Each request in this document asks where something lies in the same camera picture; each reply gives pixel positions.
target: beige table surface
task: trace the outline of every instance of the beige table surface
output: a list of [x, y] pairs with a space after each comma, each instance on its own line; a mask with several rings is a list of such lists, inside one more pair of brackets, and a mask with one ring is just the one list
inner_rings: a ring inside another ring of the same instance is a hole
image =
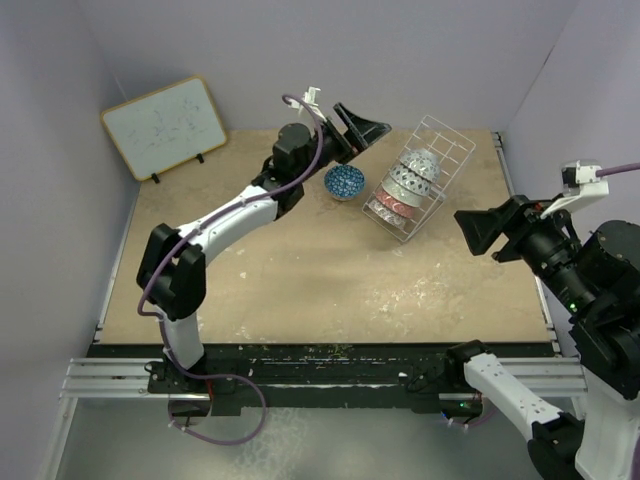
[[[450, 198], [408, 243], [367, 218], [362, 202], [407, 139], [394, 131], [354, 160], [365, 192], [336, 202], [323, 173], [282, 219], [254, 231], [209, 267], [199, 309], [203, 342], [548, 341], [533, 275], [523, 262], [473, 257], [453, 219], [458, 209], [502, 203], [507, 188], [489, 131]], [[135, 206], [107, 310], [102, 343], [160, 343], [153, 320], [138, 317], [136, 272], [150, 231], [179, 226], [237, 195], [260, 170], [275, 130], [231, 132], [227, 145], [145, 182]]]

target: wall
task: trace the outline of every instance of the wall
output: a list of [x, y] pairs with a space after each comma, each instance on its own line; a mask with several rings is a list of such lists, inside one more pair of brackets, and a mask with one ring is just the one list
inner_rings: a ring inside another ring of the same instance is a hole
[[72, 0], [0, 2], [0, 478], [34, 478], [97, 323], [136, 191], [99, 122], [122, 101]]
[[[549, 198], [561, 189], [559, 165], [595, 158], [636, 162], [640, 112], [640, 3], [581, 0], [555, 49], [509, 123], [505, 155], [516, 191]], [[640, 222], [640, 173], [610, 177], [610, 195], [575, 215], [582, 238], [602, 222]], [[568, 314], [550, 305], [556, 325]], [[562, 335], [563, 347], [573, 342]]]
[[201, 73], [230, 128], [323, 89], [363, 116], [503, 129], [577, 0], [79, 0], [127, 96]]

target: gray floor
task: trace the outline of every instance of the gray floor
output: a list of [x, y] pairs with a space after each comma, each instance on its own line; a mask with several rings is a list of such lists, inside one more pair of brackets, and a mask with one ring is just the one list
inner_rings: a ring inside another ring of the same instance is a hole
[[[195, 428], [230, 439], [258, 416], [245, 409]], [[58, 480], [540, 478], [501, 414], [465, 434], [439, 415], [405, 410], [273, 409], [264, 431], [241, 447], [209, 445], [167, 425], [166, 401], [81, 400]]]

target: bowl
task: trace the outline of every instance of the bowl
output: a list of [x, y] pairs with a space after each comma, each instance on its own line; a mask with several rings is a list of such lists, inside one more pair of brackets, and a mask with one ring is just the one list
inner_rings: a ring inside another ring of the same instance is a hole
[[400, 156], [400, 163], [431, 183], [436, 183], [440, 178], [438, 156], [426, 148], [418, 148], [403, 153]]
[[382, 188], [384, 188], [384, 191], [396, 200], [399, 200], [411, 207], [419, 207], [422, 204], [423, 197], [416, 193], [410, 192], [389, 175], [384, 177], [384, 180], [382, 180]]
[[391, 175], [391, 178], [410, 192], [423, 197], [429, 195], [431, 183], [429, 183], [426, 178], [423, 178], [413, 170], [410, 170], [409, 167], [406, 167], [401, 163], [396, 163], [391, 167], [391, 170], [389, 170], [389, 175]]
[[373, 198], [367, 204], [369, 208], [378, 215], [385, 222], [393, 225], [396, 228], [403, 229], [405, 224], [407, 223], [407, 219], [398, 215], [395, 212], [392, 212], [387, 207], [385, 207], [380, 201], [376, 198]]
[[402, 203], [401, 201], [396, 200], [387, 192], [385, 192], [384, 189], [379, 188], [376, 191], [376, 198], [385, 207], [387, 207], [392, 212], [397, 213], [401, 217], [413, 218], [413, 214], [415, 213], [416, 209], [411, 205], [407, 205], [406, 203]]
[[324, 186], [336, 200], [351, 200], [364, 190], [364, 174], [351, 165], [337, 165], [324, 176]]

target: blue patterned bowl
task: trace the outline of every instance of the blue patterned bowl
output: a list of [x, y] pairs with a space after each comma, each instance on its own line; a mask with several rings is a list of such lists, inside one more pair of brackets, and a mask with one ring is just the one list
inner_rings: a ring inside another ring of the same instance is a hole
[[364, 190], [364, 174], [351, 165], [338, 165], [326, 173], [324, 186], [336, 200], [351, 200]]

